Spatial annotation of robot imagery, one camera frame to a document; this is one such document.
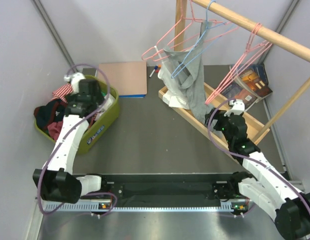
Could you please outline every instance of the wooden frame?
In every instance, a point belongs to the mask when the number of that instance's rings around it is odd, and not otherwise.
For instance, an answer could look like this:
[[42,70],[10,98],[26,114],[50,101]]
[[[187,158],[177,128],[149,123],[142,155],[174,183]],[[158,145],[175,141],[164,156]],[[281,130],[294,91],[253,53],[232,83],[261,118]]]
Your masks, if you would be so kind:
[[[181,16],[181,5],[182,5],[182,9],[183,12],[186,12],[186,0],[176,0],[176,18],[175,19],[180,19]],[[196,3],[200,6],[202,6],[203,8],[207,8],[208,5],[210,4],[211,0],[193,0],[193,3]],[[253,28],[255,27],[255,25],[257,24],[256,22],[234,12],[231,11],[230,9],[216,3],[213,2],[210,4],[208,10],[210,10],[211,12],[225,18],[228,21],[231,21],[233,23],[235,23],[236,25],[248,30],[248,31],[252,31]],[[183,29],[185,28],[185,22],[180,22],[178,24],[178,28],[175,29],[175,36],[178,35]],[[310,63],[310,49],[283,36],[280,35],[277,32],[274,32],[264,26],[262,26],[259,31],[257,32],[258,36],[260,36],[261,38],[273,43],[276,46],[279,46],[280,48],[300,57],[301,59],[304,59],[306,61],[308,61]],[[178,44],[180,42],[182,42],[184,39],[183,37],[181,37],[182,34],[178,37],[178,40],[176,39],[175,44]],[[260,128],[256,128],[258,130],[258,132],[256,134],[251,134],[249,133],[248,135],[251,137],[252,141],[255,144],[258,144],[263,137],[267,134],[267,132],[269,132],[269,128],[270,126],[277,120],[279,119],[283,113],[285,113],[285,111],[310,87],[310,77],[308,78],[308,80],[306,82],[303,83],[303,85],[293,94],[293,96],[284,104],[284,106],[268,121],[268,123],[265,124],[265,126],[263,125]],[[205,85],[205,90],[207,91],[207,89],[212,89],[210,86]],[[163,97],[163,93],[165,93],[165,87],[162,88],[159,91],[159,97],[162,98]],[[219,95],[217,97],[217,99],[223,98],[222,95]],[[175,108],[175,111],[178,112],[183,118],[185,118],[188,122],[190,122],[196,129],[198,129],[202,134],[204,134],[205,136],[208,134],[206,131],[204,132],[203,128],[202,128],[202,124],[200,122],[196,122],[194,121],[192,118],[194,118],[189,112],[187,112],[185,109],[181,109],[181,108]],[[256,121],[256,124],[258,126],[260,126],[260,122],[258,122],[255,118],[253,118]],[[223,146],[223,143],[221,142],[222,140],[219,139],[217,136],[213,135],[215,138],[215,141]]]
[[[204,83],[204,88],[206,92],[206,96],[209,96],[212,94],[214,89],[210,87],[208,84]],[[161,90],[158,92],[158,96],[163,99],[164,94],[168,91],[167,87],[163,87]],[[226,100],[226,97],[223,95],[219,94],[214,100],[211,102],[215,107],[220,105],[222,102]],[[181,115],[187,122],[189,122],[193,127],[195,127],[198,131],[200,131],[206,138],[209,138],[208,134],[208,129],[206,126],[201,124],[192,114],[190,110],[186,110],[184,108],[177,108],[173,107],[173,109]],[[220,108],[221,110],[228,110],[230,109],[228,105],[222,106]],[[247,124],[247,135],[250,139],[253,139],[264,127],[264,125],[259,122],[256,118],[248,114],[247,112],[244,113],[243,117],[245,118],[246,124]],[[263,138],[264,136],[270,131],[270,129],[266,129],[266,131],[263,132],[261,136],[259,136],[254,143],[257,145]],[[222,138],[219,138],[215,134],[211,135],[214,142],[217,143],[219,146],[223,147],[224,149],[228,150],[228,143],[226,142],[226,139],[224,136]]]

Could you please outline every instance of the laundry basket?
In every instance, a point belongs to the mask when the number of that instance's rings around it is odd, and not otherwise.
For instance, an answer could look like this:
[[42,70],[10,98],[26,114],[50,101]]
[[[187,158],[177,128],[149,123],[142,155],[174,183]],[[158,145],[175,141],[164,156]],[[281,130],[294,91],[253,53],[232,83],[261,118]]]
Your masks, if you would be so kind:
[[[92,75],[85,75],[86,79],[95,79],[96,77]],[[103,92],[107,91],[107,85],[98,80],[100,88]],[[103,135],[103,133],[109,128],[109,126],[119,117],[120,114],[120,105],[119,105],[119,93],[113,87],[110,87],[110,94],[115,98],[113,104],[107,109],[106,112],[103,113],[102,116],[84,133],[83,137],[78,146],[78,154],[87,153],[91,147],[97,142],[97,140]],[[54,139],[52,139],[49,135],[43,132],[41,129],[37,127],[36,119],[35,119],[35,128],[43,134],[50,141],[55,143]]]

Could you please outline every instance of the clothes hanger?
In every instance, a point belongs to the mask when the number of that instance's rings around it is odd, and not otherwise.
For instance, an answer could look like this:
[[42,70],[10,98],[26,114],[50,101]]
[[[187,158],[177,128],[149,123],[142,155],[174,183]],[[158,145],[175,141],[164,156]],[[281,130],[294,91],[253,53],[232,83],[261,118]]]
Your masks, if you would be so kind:
[[[206,22],[208,22],[208,11],[209,11],[209,8],[211,6],[212,3],[215,3],[216,1],[215,0],[212,0],[210,1],[210,3],[208,4],[207,8],[206,8]],[[219,27],[220,25],[222,25],[223,23],[221,24],[218,24],[216,26],[213,26],[213,27],[208,27],[208,25],[206,25],[206,28],[204,30],[204,32],[201,34],[201,36],[197,39],[196,43],[191,47],[191,50],[188,52],[188,54],[185,56],[185,58],[183,59],[183,61],[176,67],[176,69],[173,71],[173,73],[171,74],[171,78],[175,78],[181,71],[183,71],[183,69],[189,65],[193,60],[195,60],[196,58],[198,58],[199,56],[202,55],[203,52],[205,52],[212,44],[214,44],[219,38],[221,38],[222,36],[224,36],[225,34],[228,34],[230,32],[232,32],[231,28],[233,27],[233,25],[230,26],[229,29],[227,29],[226,32],[224,32],[223,34],[220,34],[216,37],[213,38],[213,41],[208,45],[206,46],[199,54],[197,54],[195,57],[193,57],[189,62],[185,63],[187,57],[191,54],[191,52],[194,50],[195,46],[199,43],[199,41],[203,38],[203,36],[205,35],[206,31],[208,31],[209,29],[212,29],[212,28],[216,28],[216,27]]]
[[[172,28],[170,28],[169,30],[168,30],[168,32],[167,33],[165,33],[164,34],[164,36],[162,36],[158,41],[157,41],[157,43],[156,43],[156,45],[155,46],[153,46],[153,47],[151,47],[150,49],[148,49],[146,52],[144,52],[143,54],[142,54],[142,56],[141,56],[141,59],[142,60],[148,60],[148,59],[152,59],[153,61],[155,61],[155,62],[157,62],[157,61],[163,61],[163,59],[165,59],[165,58],[168,58],[168,56],[164,56],[164,57],[162,57],[161,56],[161,53],[163,53],[164,52],[164,50],[163,49],[160,49],[160,50],[158,50],[158,45],[159,45],[159,43],[181,22],[181,20],[183,20],[183,19],[185,19],[185,20],[191,20],[191,22],[190,22],[190,24],[188,24],[178,35],[176,35],[171,41],[169,41],[167,44],[166,44],[166,46],[169,46],[178,36],[180,36],[182,33],[184,33],[185,31],[186,31],[186,29],[188,29],[193,23],[202,23],[203,21],[206,21],[207,19],[201,19],[201,18],[195,18],[195,16],[194,16],[194,10],[193,10],[193,0],[190,0],[190,9],[191,9],[191,15],[192,15],[192,18],[188,18],[188,17],[185,17],[185,16],[183,16],[183,15],[181,15],[180,16],[180,19],[179,19],[179,21],[172,27]],[[209,19],[208,20],[209,22],[211,22],[212,24],[213,24],[213,26],[211,26],[209,29],[212,29],[212,28],[216,28],[216,27],[219,27],[219,26],[222,26],[222,25],[228,25],[228,24],[231,24],[232,22],[223,22],[223,21],[217,21],[216,19]],[[231,30],[231,31],[229,31],[229,32],[225,32],[225,33],[223,33],[223,34],[220,34],[220,35],[218,35],[218,36],[215,36],[215,37],[213,37],[213,38],[211,38],[211,39],[208,39],[208,40],[206,40],[205,42],[209,42],[209,41],[212,41],[212,40],[214,40],[214,39],[216,39],[216,38],[219,38],[219,37],[221,37],[222,35],[224,35],[224,34],[227,34],[227,33],[230,33],[230,32],[232,32],[232,31],[234,31],[234,30],[236,30],[236,29],[233,29],[233,30]],[[178,43],[178,44],[175,44],[175,45],[173,45],[173,46],[170,46],[169,48],[170,49],[172,49],[172,48],[174,48],[174,47],[176,47],[176,46],[178,46],[178,45],[180,45],[180,44],[182,44],[182,43],[185,43],[185,42],[187,42],[187,41],[189,41],[189,40],[191,40],[191,39],[193,39],[193,38],[195,38],[195,37],[198,37],[199,36],[199,33],[198,34],[196,34],[196,35],[194,35],[194,36],[192,36],[192,37],[190,37],[190,38],[188,38],[188,39],[186,39],[186,40],[184,40],[184,41],[182,41],[182,42],[180,42],[180,43]],[[183,49],[182,51],[185,51],[185,50],[188,50],[188,49],[190,49],[190,48],[192,48],[193,47],[193,45],[192,46],[190,46],[190,47],[188,47],[188,48],[185,48],[185,49]],[[155,50],[155,53],[153,54],[153,55],[151,55],[151,56],[149,56],[149,57],[145,57],[145,55],[148,53],[148,52],[150,52],[151,50]]]
[[[242,56],[238,59],[238,61],[234,64],[234,66],[231,68],[229,73],[224,77],[224,79],[220,82],[218,87],[211,93],[211,95],[206,99],[205,104],[211,103],[211,101],[220,94],[227,86],[231,84],[231,82],[234,81],[235,78],[237,78],[242,71],[247,69],[256,59],[258,59],[265,51],[267,51],[271,46],[272,43],[269,41],[262,41],[259,44],[256,44],[252,47],[252,43],[254,40],[255,35],[259,31],[259,29],[262,27],[262,24],[257,23],[253,30],[251,31],[246,47],[245,52],[242,54]],[[249,60],[247,60],[246,63],[244,63],[239,69],[238,67],[241,65],[241,63],[245,60],[247,55],[255,50],[258,50]]]

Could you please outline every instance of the red cloth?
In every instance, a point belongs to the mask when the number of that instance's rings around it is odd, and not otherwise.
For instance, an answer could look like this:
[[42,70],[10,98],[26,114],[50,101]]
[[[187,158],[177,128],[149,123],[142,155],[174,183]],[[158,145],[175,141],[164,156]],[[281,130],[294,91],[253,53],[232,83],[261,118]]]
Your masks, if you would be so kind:
[[59,138],[63,126],[63,121],[52,122],[47,126],[48,134],[55,141]]
[[63,102],[67,103],[65,96],[67,94],[71,94],[73,92],[72,85],[70,83],[65,84],[64,86],[61,86],[57,90],[52,92],[53,98],[54,99],[61,99]]

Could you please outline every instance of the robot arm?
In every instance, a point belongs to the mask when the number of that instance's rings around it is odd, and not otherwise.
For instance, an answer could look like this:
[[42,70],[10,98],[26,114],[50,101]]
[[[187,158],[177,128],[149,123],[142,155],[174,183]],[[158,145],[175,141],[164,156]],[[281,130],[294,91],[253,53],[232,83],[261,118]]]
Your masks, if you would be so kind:
[[[230,110],[218,110],[213,116],[213,119],[217,120],[214,129],[222,131],[231,152],[261,163],[233,156],[249,173],[235,172],[232,175],[227,182],[230,194],[252,199],[270,216],[285,239],[296,239],[310,234],[310,216],[292,188],[300,193],[309,206],[310,193],[304,194],[288,181],[282,181],[274,175],[276,173],[283,178],[247,136],[247,125],[243,117],[244,103],[235,100],[230,102],[230,105]],[[207,114],[206,122],[210,116],[211,113]]]
[[[98,82],[85,79],[82,73],[75,73],[69,79],[73,93],[67,96],[68,105],[63,118],[63,125],[54,150],[54,154],[44,173],[40,195],[43,200],[75,204],[81,196],[101,189],[102,178],[98,175],[73,176],[74,158],[81,139],[89,127],[87,120],[82,121],[100,105],[104,98]],[[38,186],[42,169],[36,169],[33,180]]]

